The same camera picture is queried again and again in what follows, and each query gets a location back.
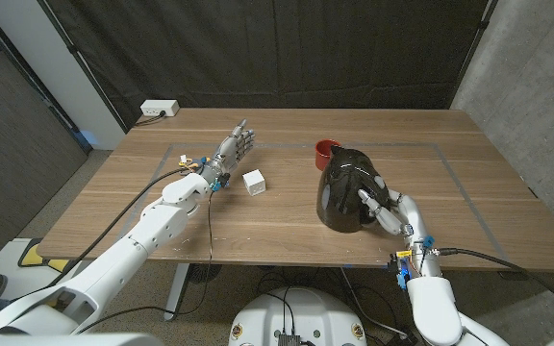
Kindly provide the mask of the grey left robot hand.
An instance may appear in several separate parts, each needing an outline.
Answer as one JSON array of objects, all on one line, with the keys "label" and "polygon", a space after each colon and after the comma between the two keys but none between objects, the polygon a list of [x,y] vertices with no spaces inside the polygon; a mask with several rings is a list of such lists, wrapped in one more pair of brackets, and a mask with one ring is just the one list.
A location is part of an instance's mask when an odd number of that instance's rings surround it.
[{"label": "grey left robot hand", "polygon": [[243,118],[232,133],[223,139],[215,149],[212,158],[205,164],[201,176],[209,183],[224,174],[233,173],[244,156],[253,148],[255,133],[246,130],[247,120]]}]

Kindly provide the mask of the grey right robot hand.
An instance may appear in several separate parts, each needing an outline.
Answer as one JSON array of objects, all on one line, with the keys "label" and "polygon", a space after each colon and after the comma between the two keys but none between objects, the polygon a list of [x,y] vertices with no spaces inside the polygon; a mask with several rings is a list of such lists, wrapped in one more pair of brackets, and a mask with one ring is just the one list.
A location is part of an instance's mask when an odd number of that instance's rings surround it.
[{"label": "grey right robot hand", "polygon": [[407,194],[387,187],[380,176],[376,176],[374,181],[388,193],[388,201],[381,204],[366,191],[359,189],[358,195],[368,207],[368,214],[389,234],[402,235],[406,244],[422,241],[428,233],[416,201]]}]

